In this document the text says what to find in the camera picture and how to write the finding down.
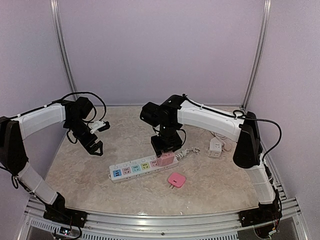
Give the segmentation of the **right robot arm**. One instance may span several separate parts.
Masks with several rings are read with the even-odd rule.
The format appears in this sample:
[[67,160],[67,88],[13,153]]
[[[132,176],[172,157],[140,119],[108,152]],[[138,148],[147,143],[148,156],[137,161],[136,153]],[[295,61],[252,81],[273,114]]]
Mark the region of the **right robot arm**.
[[183,125],[214,132],[235,142],[233,162],[247,172],[258,197],[256,218],[266,222],[271,217],[280,216],[282,204],[265,163],[267,154],[263,152],[258,126],[259,122],[267,122],[278,127],[278,123],[259,119],[252,112],[219,111],[196,103],[185,94],[174,94],[160,105],[148,102],[142,107],[139,118],[153,128],[159,128],[151,137],[151,145],[158,157],[182,148],[185,141],[178,131]]

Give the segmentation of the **white cube socket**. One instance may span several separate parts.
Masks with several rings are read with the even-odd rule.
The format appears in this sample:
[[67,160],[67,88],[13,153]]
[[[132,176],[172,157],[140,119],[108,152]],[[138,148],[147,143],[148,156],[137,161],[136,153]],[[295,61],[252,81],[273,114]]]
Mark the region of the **white cube socket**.
[[223,151],[223,144],[216,138],[212,138],[209,142],[208,157],[219,158]]

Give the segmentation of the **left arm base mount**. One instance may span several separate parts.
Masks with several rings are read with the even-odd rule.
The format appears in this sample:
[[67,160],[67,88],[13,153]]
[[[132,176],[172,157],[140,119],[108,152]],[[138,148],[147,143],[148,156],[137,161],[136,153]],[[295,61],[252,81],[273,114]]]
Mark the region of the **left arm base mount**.
[[88,213],[81,210],[67,208],[65,212],[60,212],[54,209],[47,209],[43,214],[43,218],[74,227],[83,228],[87,220]]

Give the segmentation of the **white multicolour power strip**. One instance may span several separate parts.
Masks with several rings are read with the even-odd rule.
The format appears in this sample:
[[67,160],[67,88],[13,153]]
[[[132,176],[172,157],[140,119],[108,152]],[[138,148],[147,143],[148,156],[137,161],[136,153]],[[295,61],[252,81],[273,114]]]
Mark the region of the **white multicolour power strip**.
[[158,166],[157,156],[151,155],[140,159],[110,165],[108,177],[113,183],[119,183],[168,170],[178,165],[179,161],[175,157],[173,163],[166,166]]

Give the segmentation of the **pink flat plug adapter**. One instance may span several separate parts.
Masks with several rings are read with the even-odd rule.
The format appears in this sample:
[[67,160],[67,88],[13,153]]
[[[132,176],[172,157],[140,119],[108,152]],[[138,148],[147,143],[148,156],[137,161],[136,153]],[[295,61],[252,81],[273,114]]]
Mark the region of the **pink flat plug adapter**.
[[170,188],[181,188],[185,182],[186,177],[178,172],[173,172],[167,179],[167,182],[170,184]]

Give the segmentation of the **right aluminium frame post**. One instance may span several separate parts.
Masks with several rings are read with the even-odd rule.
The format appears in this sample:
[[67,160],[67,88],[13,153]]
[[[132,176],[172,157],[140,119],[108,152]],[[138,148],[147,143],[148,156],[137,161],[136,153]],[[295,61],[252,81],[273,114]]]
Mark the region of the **right aluminium frame post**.
[[268,25],[270,21],[271,5],[272,5],[271,0],[264,1],[261,25],[260,25],[259,35],[257,39],[257,46],[255,50],[253,64],[252,64],[252,68],[249,76],[249,82],[244,95],[244,99],[241,104],[242,109],[245,111],[249,106],[250,99],[253,94],[254,85],[257,79],[257,75],[258,75],[258,71],[259,71],[259,67],[260,67],[260,63],[263,55],[265,40],[267,36],[267,31],[268,31]]

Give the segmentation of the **small circuit board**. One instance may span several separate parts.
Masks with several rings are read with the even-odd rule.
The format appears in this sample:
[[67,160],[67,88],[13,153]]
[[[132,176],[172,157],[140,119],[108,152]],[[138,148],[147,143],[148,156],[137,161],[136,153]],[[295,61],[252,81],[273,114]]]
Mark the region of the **small circuit board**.
[[72,229],[71,228],[67,228],[67,227],[60,227],[59,229],[59,233],[61,235],[64,235],[64,236],[69,236],[72,232]]

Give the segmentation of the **aluminium frame post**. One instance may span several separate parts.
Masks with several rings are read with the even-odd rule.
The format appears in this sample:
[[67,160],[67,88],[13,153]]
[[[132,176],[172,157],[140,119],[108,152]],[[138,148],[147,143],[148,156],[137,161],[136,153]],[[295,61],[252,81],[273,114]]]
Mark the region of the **aluminium frame post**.
[[249,106],[250,99],[253,94],[254,85],[257,79],[257,75],[258,75],[258,71],[259,71],[259,67],[260,67],[260,63],[263,55],[265,40],[267,36],[267,31],[268,31],[268,25],[270,21],[271,5],[272,5],[271,0],[264,1],[261,25],[260,25],[259,35],[257,39],[257,46],[255,50],[253,64],[252,64],[252,68],[249,76],[249,82],[244,95],[244,99],[241,104],[242,109],[245,111]]
[[58,0],[50,0],[50,9],[52,13],[53,18],[53,25],[55,29],[55,34],[57,38],[58,48],[60,52],[60,57],[62,60],[62,64],[64,67],[64,71],[66,74],[67,83],[69,85],[70,91],[72,93],[77,92],[77,87],[73,78],[67,49],[64,41],[64,35],[63,35],[63,28],[62,28],[62,22],[60,18],[60,10],[59,10],[59,1]]

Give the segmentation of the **left aluminium frame post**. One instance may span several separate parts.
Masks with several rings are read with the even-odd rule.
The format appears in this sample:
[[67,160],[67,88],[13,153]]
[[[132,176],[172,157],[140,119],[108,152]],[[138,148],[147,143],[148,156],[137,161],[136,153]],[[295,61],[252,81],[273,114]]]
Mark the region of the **left aluminium frame post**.
[[55,34],[57,38],[58,48],[60,52],[60,57],[62,60],[62,64],[64,67],[64,71],[66,74],[67,83],[69,85],[70,91],[72,93],[77,92],[77,87],[73,78],[67,49],[64,41],[64,35],[63,35],[63,28],[62,28],[62,22],[60,18],[60,10],[59,10],[59,1],[58,0],[50,0],[50,9],[52,13],[53,18],[53,25],[55,29]]

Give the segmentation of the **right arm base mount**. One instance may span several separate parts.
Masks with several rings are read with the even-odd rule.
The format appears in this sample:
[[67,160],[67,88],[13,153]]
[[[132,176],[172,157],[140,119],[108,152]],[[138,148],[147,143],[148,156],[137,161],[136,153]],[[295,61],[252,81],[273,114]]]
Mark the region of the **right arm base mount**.
[[278,220],[282,217],[279,210],[254,208],[239,212],[242,227],[249,227]]

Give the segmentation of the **aluminium front rail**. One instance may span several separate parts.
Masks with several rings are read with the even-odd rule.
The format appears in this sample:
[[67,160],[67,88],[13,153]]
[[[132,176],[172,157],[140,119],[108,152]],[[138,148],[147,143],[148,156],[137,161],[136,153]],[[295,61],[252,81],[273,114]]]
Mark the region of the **aluminium front rail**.
[[[48,239],[62,225],[43,218],[45,207],[29,200],[18,240]],[[235,240],[257,239],[255,230],[263,225],[242,226],[237,211],[196,215],[150,216],[87,211],[83,240]],[[295,198],[282,200],[282,218],[272,240],[310,240]]]

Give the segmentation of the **pink cube socket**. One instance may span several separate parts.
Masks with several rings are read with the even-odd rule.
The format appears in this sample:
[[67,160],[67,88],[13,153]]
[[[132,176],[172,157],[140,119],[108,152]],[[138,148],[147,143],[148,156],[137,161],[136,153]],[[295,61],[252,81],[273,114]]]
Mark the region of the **pink cube socket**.
[[158,167],[167,166],[172,164],[175,159],[175,153],[173,151],[163,152],[159,157],[157,157],[156,162]]

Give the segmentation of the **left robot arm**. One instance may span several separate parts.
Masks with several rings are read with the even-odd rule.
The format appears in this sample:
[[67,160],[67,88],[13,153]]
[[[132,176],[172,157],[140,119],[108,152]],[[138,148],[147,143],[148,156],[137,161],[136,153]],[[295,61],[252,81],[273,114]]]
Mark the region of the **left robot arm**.
[[103,119],[88,120],[95,106],[87,97],[68,100],[66,97],[48,105],[0,119],[0,163],[2,169],[12,176],[14,185],[21,184],[31,195],[40,199],[50,214],[63,223],[70,218],[70,211],[65,207],[65,198],[53,190],[31,166],[27,157],[24,141],[31,135],[55,124],[72,132],[75,141],[93,156],[103,155],[103,143],[96,132],[110,128]]

